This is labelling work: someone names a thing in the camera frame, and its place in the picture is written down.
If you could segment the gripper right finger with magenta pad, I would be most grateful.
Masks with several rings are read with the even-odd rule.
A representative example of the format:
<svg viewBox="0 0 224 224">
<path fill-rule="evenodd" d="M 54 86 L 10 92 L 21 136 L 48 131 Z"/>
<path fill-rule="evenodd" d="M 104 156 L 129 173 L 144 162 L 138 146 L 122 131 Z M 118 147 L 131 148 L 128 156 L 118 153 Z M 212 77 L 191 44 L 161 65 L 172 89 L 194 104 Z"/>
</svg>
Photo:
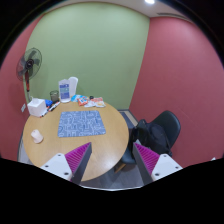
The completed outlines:
<svg viewBox="0 0 224 224">
<path fill-rule="evenodd" d="M 145 185 L 182 169 L 168 154 L 159 155 L 137 143 L 133 144 L 133 155 Z"/>
</svg>

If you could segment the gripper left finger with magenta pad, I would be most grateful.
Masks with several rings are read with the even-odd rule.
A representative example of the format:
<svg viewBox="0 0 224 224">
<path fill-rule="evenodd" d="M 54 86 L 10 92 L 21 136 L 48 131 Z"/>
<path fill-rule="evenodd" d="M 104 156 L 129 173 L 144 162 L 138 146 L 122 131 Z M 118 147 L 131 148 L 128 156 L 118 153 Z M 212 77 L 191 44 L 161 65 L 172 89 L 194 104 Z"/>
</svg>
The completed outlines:
<svg viewBox="0 0 224 224">
<path fill-rule="evenodd" d="M 77 185 L 80 184 L 92 153 L 92 144 L 86 143 L 67 154 L 57 153 L 41 168 Z"/>
</svg>

